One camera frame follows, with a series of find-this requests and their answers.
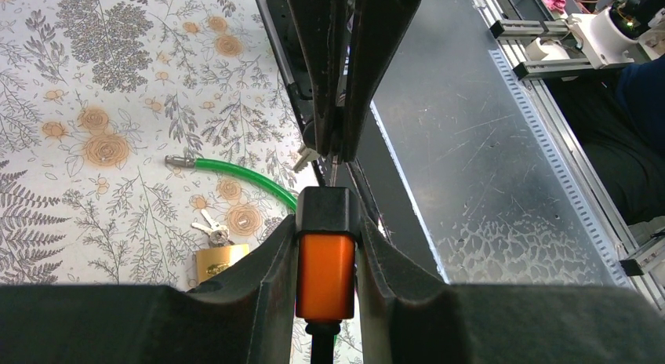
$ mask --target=black cable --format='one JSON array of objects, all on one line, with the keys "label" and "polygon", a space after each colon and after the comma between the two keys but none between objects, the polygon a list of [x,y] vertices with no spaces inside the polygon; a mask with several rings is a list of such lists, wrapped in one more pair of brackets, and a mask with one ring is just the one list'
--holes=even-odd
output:
[{"label": "black cable", "polygon": [[311,364],[333,364],[335,339],[330,334],[312,335]]},{"label": "black cable", "polygon": [[333,364],[335,335],[340,333],[339,323],[309,322],[305,333],[312,336],[311,364]]}]

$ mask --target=metal sheet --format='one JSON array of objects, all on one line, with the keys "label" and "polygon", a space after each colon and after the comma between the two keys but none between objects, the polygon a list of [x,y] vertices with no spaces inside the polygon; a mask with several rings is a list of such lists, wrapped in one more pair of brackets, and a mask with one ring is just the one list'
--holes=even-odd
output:
[{"label": "metal sheet", "polygon": [[445,272],[611,284],[488,54],[497,47],[471,0],[423,0],[375,95]]},{"label": "metal sheet", "polygon": [[[497,0],[474,0],[474,3],[488,27],[503,19]],[[500,47],[513,66],[526,60],[523,45],[508,41],[500,42]],[[615,247],[618,258],[627,257],[636,250],[638,244],[610,200],[549,90],[540,80],[526,81],[523,84],[528,88],[529,99],[545,121],[547,131],[554,138],[556,147],[565,149],[561,152],[563,160],[572,171],[572,178],[576,180],[577,187],[586,196],[590,215],[598,218],[598,230],[603,232],[603,239]],[[630,278],[630,282],[660,311],[661,315],[665,314],[665,289],[658,284],[653,275],[634,276]]]}]

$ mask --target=perforated metal strip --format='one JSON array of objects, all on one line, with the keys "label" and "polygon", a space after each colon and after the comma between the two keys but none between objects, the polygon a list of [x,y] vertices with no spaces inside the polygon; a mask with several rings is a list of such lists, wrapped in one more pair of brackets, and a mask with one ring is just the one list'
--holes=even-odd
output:
[{"label": "perforated metal strip", "polygon": [[561,187],[563,187],[568,200],[575,209],[577,216],[580,218],[584,229],[592,240],[595,249],[598,251],[598,254],[600,254],[603,262],[605,262],[605,265],[612,276],[612,280],[618,286],[632,288],[632,283],[628,282],[628,278],[623,273],[623,269],[617,260],[616,249],[611,245],[603,228],[598,223],[596,216],[591,212],[587,200],[583,197],[580,189],[572,178],[570,169],[563,161],[561,153],[557,146],[554,145],[552,137],[545,129],[545,125],[532,106],[531,100],[522,91],[522,84],[518,82],[513,74],[511,66],[503,57],[501,50],[490,50],[489,54],[499,69],[503,81],[506,82],[511,96],[515,100],[515,103],[517,103],[520,112],[524,115],[529,128],[536,137],[540,149],[543,150],[547,162],[554,171]]}]

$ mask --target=fern leaf print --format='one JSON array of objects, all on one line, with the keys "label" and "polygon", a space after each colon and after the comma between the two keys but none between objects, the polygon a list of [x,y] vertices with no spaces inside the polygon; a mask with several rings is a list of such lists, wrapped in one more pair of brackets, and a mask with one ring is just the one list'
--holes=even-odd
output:
[{"label": "fern leaf print", "polygon": [[67,221],[39,209],[58,206],[58,198],[36,195],[20,184],[27,170],[4,173],[9,161],[0,162],[0,282],[45,283],[58,280],[53,272],[62,264],[54,260],[64,235],[46,233],[50,226]]}]

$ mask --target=brass padlock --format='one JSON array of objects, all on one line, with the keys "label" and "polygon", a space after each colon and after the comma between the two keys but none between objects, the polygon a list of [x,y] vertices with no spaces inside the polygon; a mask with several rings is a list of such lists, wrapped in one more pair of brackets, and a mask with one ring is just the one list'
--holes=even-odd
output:
[{"label": "brass padlock", "polygon": [[200,284],[234,265],[249,254],[249,245],[231,245],[196,252],[196,276]]}]

